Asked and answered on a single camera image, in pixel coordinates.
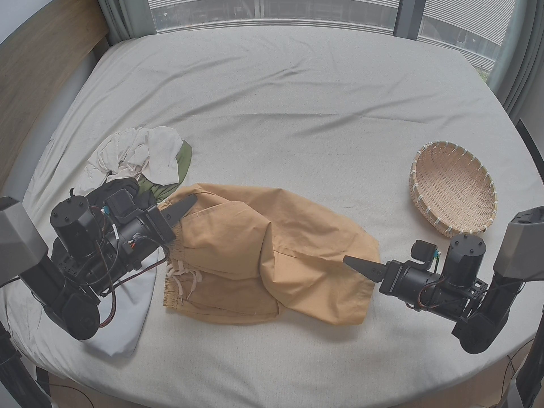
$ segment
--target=mattress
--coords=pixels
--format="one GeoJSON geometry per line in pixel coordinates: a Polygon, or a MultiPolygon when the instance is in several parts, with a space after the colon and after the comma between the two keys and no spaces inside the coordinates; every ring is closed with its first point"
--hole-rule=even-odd
{"type": "MultiPolygon", "coordinates": [[[[544,187],[498,101],[456,51],[361,31],[233,27],[125,41],[99,61],[47,146],[24,206],[51,245],[50,210],[85,160],[127,127],[171,126],[193,146],[184,184],[281,187],[359,223],[383,262],[448,240],[413,207],[416,151],[449,140],[498,189],[482,234],[490,281],[508,221],[544,187]]],[[[492,346],[464,352],[453,323],[378,293],[359,326],[287,311],[272,323],[213,325],[163,307],[157,274],[130,358],[100,357],[55,326],[21,283],[0,292],[17,347],[62,377],[149,407],[391,406],[469,378],[529,339],[544,291],[528,283],[492,346]]]]}

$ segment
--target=curtain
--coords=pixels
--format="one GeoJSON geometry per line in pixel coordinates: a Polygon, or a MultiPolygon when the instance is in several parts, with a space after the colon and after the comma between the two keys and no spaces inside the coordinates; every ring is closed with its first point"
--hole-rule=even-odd
{"type": "Polygon", "coordinates": [[[147,0],[98,1],[108,23],[110,45],[157,32],[147,0]]]}
{"type": "Polygon", "coordinates": [[[505,41],[487,84],[517,123],[544,60],[544,0],[516,0],[505,41]]]}

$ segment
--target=basket rim binding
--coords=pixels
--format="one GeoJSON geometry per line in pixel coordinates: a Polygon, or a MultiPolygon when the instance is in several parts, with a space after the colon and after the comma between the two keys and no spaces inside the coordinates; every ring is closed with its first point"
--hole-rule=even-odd
{"type": "Polygon", "coordinates": [[[410,187],[411,187],[410,194],[412,196],[413,203],[416,205],[418,210],[426,218],[430,218],[432,220],[431,221],[432,226],[434,226],[437,230],[439,230],[440,233],[442,233],[443,235],[446,235],[448,237],[452,237],[453,235],[458,235],[458,234],[463,234],[463,233],[479,234],[481,232],[484,232],[484,231],[486,231],[486,229],[488,229],[491,226],[491,224],[493,223],[493,221],[495,220],[495,217],[497,215],[497,207],[498,207],[497,188],[495,187],[495,183],[494,183],[493,179],[491,178],[489,172],[487,171],[486,167],[482,164],[482,162],[474,154],[472,154],[466,148],[463,148],[463,147],[459,146],[458,144],[453,144],[452,142],[449,142],[447,140],[437,140],[437,141],[434,141],[434,142],[429,142],[429,143],[425,144],[424,146],[422,146],[420,150],[418,150],[414,160],[412,161],[412,166],[411,166],[411,170],[410,170],[410,187]],[[454,146],[452,152],[456,151],[459,148],[462,149],[463,154],[461,155],[461,157],[464,156],[464,155],[472,156],[471,162],[473,162],[473,161],[478,162],[478,164],[480,165],[480,167],[478,169],[483,169],[485,171],[484,179],[485,180],[489,179],[489,181],[490,181],[489,185],[490,185],[490,189],[492,191],[491,195],[494,196],[495,201],[492,204],[493,205],[493,211],[492,211],[491,217],[483,224],[482,228],[463,230],[463,229],[457,229],[457,228],[453,227],[451,224],[446,224],[444,221],[442,221],[441,218],[439,218],[436,214],[434,214],[434,212],[432,211],[432,208],[426,203],[425,198],[423,197],[423,195],[420,194],[419,189],[418,189],[419,184],[417,182],[417,170],[416,170],[417,161],[418,161],[419,157],[422,155],[423,151],[427,150],[431,146],[439,146],[440,144],[445,144],[445,147],[447,147],[448,145],[454,146]]]}

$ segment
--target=drawstring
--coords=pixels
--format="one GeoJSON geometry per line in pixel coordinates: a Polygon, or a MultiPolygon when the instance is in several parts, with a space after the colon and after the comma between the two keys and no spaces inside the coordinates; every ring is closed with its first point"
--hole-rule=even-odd
{"type": "Polygon", "coordinates": [[[202,281],[202,274],[201,274],[200,270],[196,270],[196,269],[191,270],[191,269],[185,268],[183,266],[182,261],[178,261],[177,265],[178,265],[178,270],[176,270],[175,267],[171,263],[169,263],[167,265],[167,276],[169,278],[172,278],[177,283],[177,288],[178,288],[178,290],[180,292],[181,305],[183,305],[183,287],[181,285],[180,280],[177,277],[180,276],[180,275],[183,275],[183,274],[191,274],[193,276],[193,284],[191,285],[191,290],[190,290],[189,294],[186,297],[186,300],[188,301],[189,298],[191,297],[191,295],[193,294],[193,292],[196,289],[196,283],[202,281]]]}

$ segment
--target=green garment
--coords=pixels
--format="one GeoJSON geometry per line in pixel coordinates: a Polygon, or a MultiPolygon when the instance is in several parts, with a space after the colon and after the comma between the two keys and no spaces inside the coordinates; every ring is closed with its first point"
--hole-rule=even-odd
{"type": "Polygon", "coordinates": [[[150,182],[142,174],[140,176],[140,179],[138,180],[138,184],[140,185],[140,190],[138,191],[138,194],[141,194],[146,190],[150,190],[151,193],[155,196],[157,202],[165,200],[168,196],[170,196],[170,194],[173,193],[174,190],[178,188],[181,182],[185,179],[185,175],[187,175],[187,171],[189,170],[189,165],[191,165],[192,155],[192,146],[190,146],[186,141],[183,141],[180,152],[176,156],[179,181],[177,183],[169,184],[167,186],[161,186],[159,184],[150,182]]]}

